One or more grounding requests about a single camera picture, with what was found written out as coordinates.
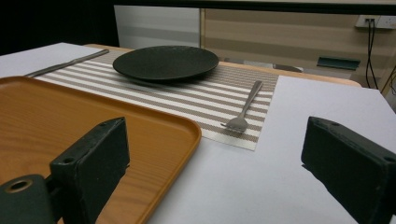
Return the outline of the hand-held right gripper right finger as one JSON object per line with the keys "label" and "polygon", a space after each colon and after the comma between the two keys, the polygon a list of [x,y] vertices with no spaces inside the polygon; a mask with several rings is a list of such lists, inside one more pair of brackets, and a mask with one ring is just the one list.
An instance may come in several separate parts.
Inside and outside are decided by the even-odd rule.
{"label": "hand-held right gripper right finger", "polygon": [[396,215],[396,153],[310,117],[301,161],[359,224],[389,224]]}

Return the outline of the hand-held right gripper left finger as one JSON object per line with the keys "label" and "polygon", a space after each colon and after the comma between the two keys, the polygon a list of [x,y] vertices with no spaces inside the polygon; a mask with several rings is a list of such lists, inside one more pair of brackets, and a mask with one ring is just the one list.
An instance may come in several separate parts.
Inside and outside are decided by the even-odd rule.
{"label": "hand-held right gripper left finger", "polygon": [[126,120],[99,123],[50,164],[64,224],[95,224],[130,163]]}

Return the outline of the wooden tray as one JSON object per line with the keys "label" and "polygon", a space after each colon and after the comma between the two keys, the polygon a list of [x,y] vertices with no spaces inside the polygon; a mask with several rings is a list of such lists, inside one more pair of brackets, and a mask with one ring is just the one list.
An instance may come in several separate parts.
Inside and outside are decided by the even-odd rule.
{"label": "wooden tray", "polygon": [[123,117],[130,166],[97,224],[144,224],[201,140],[190,119],[29,77],[0,78],[0,185],[50,173],[50,162],[97,124]]}

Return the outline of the silver knife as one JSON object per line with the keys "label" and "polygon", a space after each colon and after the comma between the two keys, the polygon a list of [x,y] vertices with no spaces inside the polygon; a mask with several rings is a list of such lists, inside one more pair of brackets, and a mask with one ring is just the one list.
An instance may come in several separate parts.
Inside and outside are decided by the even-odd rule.
{"label": "silver knife", "polygon": [[88,61],[90,59],[105,55],[107,53],[109,53],[109,49],[102,49],[102,50],[100,50],[98,52],[95,52],[93,54],[90,54],[90,55],[87,55],[87,56],[83,56],[83,57],[71,60],[70,62],[55,64],[55,65],[52,65],[50,67],[34,71],[34,72],[29,73],[29,74],[24,75],[24,76],[25,77],[39,77],[39,76],[45,75],[47,73],[50,73],[50,72],[53,72],[53,71],[56,71],[56,70],[59,70],[59,69],[63,69],[65,67],[67,67],[67,66],[71,66],[71,65],[74,65],[74,64],[77,64],[77,63],[83,63],[85,61]]}

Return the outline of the silver fork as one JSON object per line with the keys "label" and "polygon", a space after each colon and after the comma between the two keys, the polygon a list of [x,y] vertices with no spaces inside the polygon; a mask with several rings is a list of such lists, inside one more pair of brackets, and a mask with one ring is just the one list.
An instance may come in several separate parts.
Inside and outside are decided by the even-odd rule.
{"label": "silver fork", "polygon": [[241,112],[235,118],[230,119],[227,123],[221,123],[221,126],[234,132],[243,133],[248,128],[248,122],[245,119],[245,115],[261,88],[262,82],[259,80],[255,81]]}

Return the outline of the black plate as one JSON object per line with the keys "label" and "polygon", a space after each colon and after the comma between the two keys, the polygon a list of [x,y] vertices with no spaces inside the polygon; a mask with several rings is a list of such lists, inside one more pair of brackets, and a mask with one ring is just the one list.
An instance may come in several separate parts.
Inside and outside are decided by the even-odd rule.
{"label": "black plate", "polygon": [[122,54],[113,62],[113,68],[134,79],[159,82],[199,76],[218,64],[218,56],[206,49],[156,46]]}

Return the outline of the white table sheet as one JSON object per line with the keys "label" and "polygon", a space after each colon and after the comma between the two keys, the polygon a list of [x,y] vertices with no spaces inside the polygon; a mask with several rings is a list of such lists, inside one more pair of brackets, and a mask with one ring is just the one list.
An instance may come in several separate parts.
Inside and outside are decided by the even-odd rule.
{"label": "white table sheet", "polygon": [[[55,44],[0,56],[0,78],[24,77],[106,47]],[[144,224],[355,224],[303,166],[306,123],[320,117],[396,152],[396,113],[379,91],[241,64],[278,76],[254,150],[202,136],[172,186]]]}

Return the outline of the striped placemat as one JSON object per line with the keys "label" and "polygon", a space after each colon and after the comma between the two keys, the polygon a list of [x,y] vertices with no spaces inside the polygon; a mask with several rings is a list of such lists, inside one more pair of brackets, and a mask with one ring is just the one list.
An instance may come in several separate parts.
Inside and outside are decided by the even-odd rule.
{"label": "striped placemat", "polygon": [[[274,95],[277,75],[220,64],[213,71],[191,80],[148,83],[116,72],[112,63],[119,56],[119,51],[111,50],[39,78],[176,114],[195,121],[205,138],[249,150],[256,148]],[[257,80],[262,82],[262,87],[247,110],[247,130],[236,133],[225,129],[222,125],[241,112]]]}

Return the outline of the white wall socket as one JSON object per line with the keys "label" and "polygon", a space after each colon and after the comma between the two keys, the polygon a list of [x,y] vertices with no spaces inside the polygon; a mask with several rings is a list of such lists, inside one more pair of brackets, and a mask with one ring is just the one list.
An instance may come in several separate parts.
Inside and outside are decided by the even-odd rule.
{"label": "white wall socket", "polygon": [[359,15],[355,26],[357,28],[374,26],[378,29],[395,30],[396,16]]}

